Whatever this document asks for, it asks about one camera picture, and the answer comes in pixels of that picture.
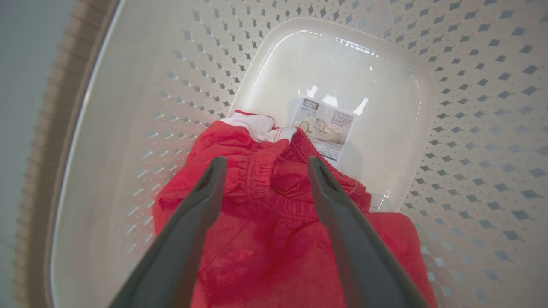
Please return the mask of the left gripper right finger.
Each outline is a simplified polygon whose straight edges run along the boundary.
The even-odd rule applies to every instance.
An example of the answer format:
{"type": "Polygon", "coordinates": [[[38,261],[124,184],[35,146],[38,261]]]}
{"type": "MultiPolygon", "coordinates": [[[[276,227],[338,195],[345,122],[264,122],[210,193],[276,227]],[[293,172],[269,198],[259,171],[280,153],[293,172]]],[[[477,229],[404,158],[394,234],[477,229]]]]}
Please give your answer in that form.
{"type": "Polygon", "coordinates": [[[426,308],[427,302],[376,230],[323,161],[309,157],[308,177],[328,231],[349,308],[426,308]]]}

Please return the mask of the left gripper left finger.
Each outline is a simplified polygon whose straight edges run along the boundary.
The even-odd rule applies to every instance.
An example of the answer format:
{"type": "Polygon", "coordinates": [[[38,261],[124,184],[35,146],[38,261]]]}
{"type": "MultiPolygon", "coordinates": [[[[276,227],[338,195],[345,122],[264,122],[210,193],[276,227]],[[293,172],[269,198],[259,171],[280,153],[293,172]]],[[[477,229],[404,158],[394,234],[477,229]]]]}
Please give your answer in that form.
{"type": "Polygon", "coordinates": [[[211,161],[112,300],[112,308],[191,306],[204,240],[220,214],[226,172],[225,157],[211,161]]]}

